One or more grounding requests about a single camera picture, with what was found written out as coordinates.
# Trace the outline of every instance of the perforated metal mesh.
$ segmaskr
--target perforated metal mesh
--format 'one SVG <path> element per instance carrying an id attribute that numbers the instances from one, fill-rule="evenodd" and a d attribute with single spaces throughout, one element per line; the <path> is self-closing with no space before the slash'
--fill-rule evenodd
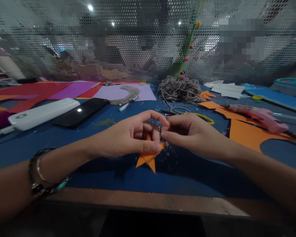
<path id="1" fill-rule="evenodd" d="M 0 48 L 26 77 L 159 81 L 178 72 L 199 3 L 189 78 L 266 84 L 296 63 L 296 0 L 0 0 Z M 224 18 L 264 19 L 262 60 L 220 59 Z"/>

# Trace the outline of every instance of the blue table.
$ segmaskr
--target blue table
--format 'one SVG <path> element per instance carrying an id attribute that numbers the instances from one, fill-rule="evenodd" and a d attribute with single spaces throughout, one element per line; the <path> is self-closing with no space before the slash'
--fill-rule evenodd
<path id="1" fill-rule="evenodd" d="M 296 116 L 295 112 L 285 108 L 264 101 L 258 104 L 250 98 L 236 100 L 220 97 L 213 98 L 213 101 L 218 104 L 236 103 L 263 107 L 275 113 Z M 0 106 L 10 108 L 19 102 L 19 100 L 7 100 L 0 102 Z M 227 129 L 230 126 L 230 121 L 224 119 L 221 114 L 213 110 L 203 109 L 201 106 L 181 103 L 174 103 L 174 105 L 184 106 L 191 112 L 210 117 L 215 121 L 214 127 L 219 132 L 228 134 Z M 168 110 L 169 108 L 159 99 L 157 101 L 134 102 L 122 112 L 118 110 L 118 106 L 108 105 L 76 129 L 69 130 L 47 122 L 25 132 L 14 131 L 0 137 L 0 168 L 27 160 L 40 149 L 61 147 L 91 136 L 122 119 L 148 109 L 158 111 L 159 109 Z M 284 118 L 281 118 L 281 120 L 289 123 L 290 130 L 296 134 L 296 120 Z M 295 142 L 268 140 L 261 145 L 261 150 L 264 154 L 296 168 Z M 79 189 L 80 193 L 82 193 L 82 190 L 84 192 L 86 190 L 102 190 L 105 193 L 102 193 L 104 196 L 109 195 L 109 190 L 115 190 L 114 192 L 118 191 L 119 195 L 125 194 L 121 192 L 131 191 L 131 193 L 157 193 L 175 195 L 176 197 L 184 195 L 185 197 L 200 198 L 202 201 L 208 200 L 205 197 L 244 201 L 245 199 L 270 200 L 240 171 L 222 162 L 200 158 L 183 148 L 170 146 L 162 151 L 156 158 L 156 175 L 147 165 L 136 169 L 137 158 L 138 154 L 132 154 L 117 159 L 100 158 L 93 160 L 74 172 L 67 186 L 75 188 L 75 190 Z M 78 196 L 75 193 L 71 201 L 77 200 Z M 60 193 L 58 197 L 64 198 L 65 193 Z"/>

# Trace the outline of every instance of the yellow scissors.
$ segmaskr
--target yellow scissors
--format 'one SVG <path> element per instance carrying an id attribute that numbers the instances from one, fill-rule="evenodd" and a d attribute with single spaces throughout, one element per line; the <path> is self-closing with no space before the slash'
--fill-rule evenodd
<path id="1" fill-rule="evenodd" d="M 179 115 L 178 113 L 170 112 L 170 111 L 167 111 L 167 110 L 162 110 L 161 109 L 161 111 L 164 112 L 165 114 L 169 114 L 169 115 Z M 191 114 L 195 114 L 196 116 L 204 119 L 210 125 L 213 125 L 214 124 L 214 120 L 210 119 L 209 117 L 207 117 L 205 115 L 197 114 L 197 113 L 191 113 Z"/>

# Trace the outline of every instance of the smartphone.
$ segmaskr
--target smartphone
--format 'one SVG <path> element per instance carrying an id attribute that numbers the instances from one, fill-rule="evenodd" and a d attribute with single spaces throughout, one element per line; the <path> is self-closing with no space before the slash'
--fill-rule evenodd
<path id="1" fill-rule="evenodd" d="M 53 120 L 53 123 L 66 128 L 78 127 L 81 123 L 98 112 L 101 108 L 109 103 L 106 99 L 92 98 L 82 105 L 70 110 L 69 112 L 60 115 Z"/>

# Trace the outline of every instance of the person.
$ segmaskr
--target person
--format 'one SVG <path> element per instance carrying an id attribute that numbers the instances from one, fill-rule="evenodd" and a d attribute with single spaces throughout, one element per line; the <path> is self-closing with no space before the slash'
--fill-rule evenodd
<path id="1" fill-rule="evenodd" d="M 159 121 L 161 130 L 147 122 L 150 119 Z M 152 141 L 145 140 L 148 134 Z M 199 156 L 240 169 L 267 194 L 296 213 L 296 169 L 230 140 L 194 114 L 165 118 L 156 111 L 142 112 L 98 134 L 44 154 L 39 164 L 40 173 L 46 180 L 59 182 L 98 157 L 159 152 L 160 137 Z M 0 223 L 34 200 L 28 169 L 28 160 L 0 169 Z M 54 185 L 44 183 L 36 169 L 33 176 L 35 182 L 46 187 Z"/>

